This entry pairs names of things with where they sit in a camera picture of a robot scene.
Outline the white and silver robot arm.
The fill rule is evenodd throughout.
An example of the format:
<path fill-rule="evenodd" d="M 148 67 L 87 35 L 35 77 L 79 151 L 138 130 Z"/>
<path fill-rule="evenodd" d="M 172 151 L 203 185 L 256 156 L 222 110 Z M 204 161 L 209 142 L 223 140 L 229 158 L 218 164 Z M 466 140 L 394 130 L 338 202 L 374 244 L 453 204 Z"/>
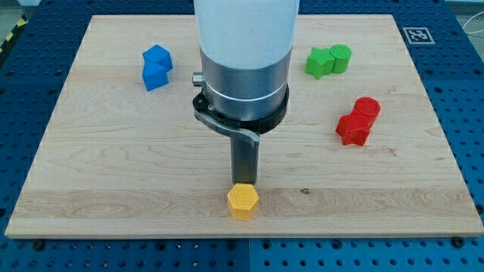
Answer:
<path fill-rule="evenodd" d="M 195 0 L 202 91 L 194 109 L 264 134 L 284 118 L 298 0 Z"/>

